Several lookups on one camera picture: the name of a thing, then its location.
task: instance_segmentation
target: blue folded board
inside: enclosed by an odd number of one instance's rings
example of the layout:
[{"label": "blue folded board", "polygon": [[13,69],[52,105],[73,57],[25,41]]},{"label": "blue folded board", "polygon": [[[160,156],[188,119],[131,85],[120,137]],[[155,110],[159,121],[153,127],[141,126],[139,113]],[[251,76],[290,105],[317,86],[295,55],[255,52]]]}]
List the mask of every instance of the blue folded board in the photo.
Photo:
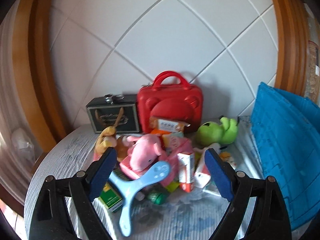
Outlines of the blue folded board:
[{"label": "blue folded board", "polygon": [[261,82],[251,123],[263,175],[277,179],[294,230],[320,209],[320,108]]}]

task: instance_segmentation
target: silver bolt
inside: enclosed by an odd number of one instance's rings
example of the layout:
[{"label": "silver bolt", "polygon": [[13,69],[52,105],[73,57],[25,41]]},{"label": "silver bolt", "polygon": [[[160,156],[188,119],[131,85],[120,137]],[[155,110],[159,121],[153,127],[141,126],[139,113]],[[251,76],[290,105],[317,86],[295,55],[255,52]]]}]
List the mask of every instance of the silver bolt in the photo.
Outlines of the silver bolt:
[{"label": "silver bolt", "polygon": [[54,177],[52,175],[49,175],[48,177],[45,178],[46,182],[50,182],[54,179]]},{"label": "silver bolt", "polygon": [[269,180],[270,182],[275,182],[275,181],[276,181],[275,177],[272,177],[272,176],[269,176],[269,177],[268,177],[268,180]]},{"label": "silver bolt", "polygon": [[82,178],[84,175],[85,175],[85,172],[84,172],[84,171],[78,171],[78,172],[77,172],[77,177],[78,177],[78,178]]},{"label": "silver bolt", "polygon": [[238,171],[237,176],[243,178],[245,176],[245,173],[243,171]]}]

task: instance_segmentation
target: plastic bag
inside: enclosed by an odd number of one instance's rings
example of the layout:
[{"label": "plastic bag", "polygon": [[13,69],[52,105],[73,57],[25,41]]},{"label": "plastic bag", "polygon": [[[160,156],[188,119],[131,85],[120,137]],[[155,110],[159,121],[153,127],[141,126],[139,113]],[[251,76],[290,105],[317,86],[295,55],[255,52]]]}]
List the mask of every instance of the plastic bag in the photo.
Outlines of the plastic bag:
[{"label": "plastic bag", "polygon": [[11,141],[15,147],[18,157],[28,170],[31,170],[36,163],[35,146],[22,128],[18,128],[11,135]]}]

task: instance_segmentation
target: floor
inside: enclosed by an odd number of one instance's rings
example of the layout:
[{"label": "floor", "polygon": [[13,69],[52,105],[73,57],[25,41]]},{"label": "floor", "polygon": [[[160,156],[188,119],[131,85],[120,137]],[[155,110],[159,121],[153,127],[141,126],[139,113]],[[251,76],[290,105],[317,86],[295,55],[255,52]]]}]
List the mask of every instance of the floor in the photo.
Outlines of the floor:
[{"label": "floor", "polygon": [[26,231],[24,228],[24,220],[23,217],[14,212],[10,207],[8,207],[1,199],[0,199],[0,209],[4,214],[5,218],[12,226],[16,234],[22,239],[27,240]]}]

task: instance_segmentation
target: red handle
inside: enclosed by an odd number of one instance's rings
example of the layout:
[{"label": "red handle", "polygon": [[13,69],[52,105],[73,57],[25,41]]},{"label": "red handle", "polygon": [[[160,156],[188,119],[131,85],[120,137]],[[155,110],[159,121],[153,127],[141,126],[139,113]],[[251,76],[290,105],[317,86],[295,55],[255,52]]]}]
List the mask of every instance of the red handle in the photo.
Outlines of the red handle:
[{"label": "red handle", "polygon": [[179,73],[175,71],[164,71],[160,73],[156,78],[153,83],[153,90],[159,90],[161,87],[161,83],[168,77],[177,77],[180,79],[180,84],[183,85],[184,89],[190,89],[190,84],[189,82],[181,76]]}]

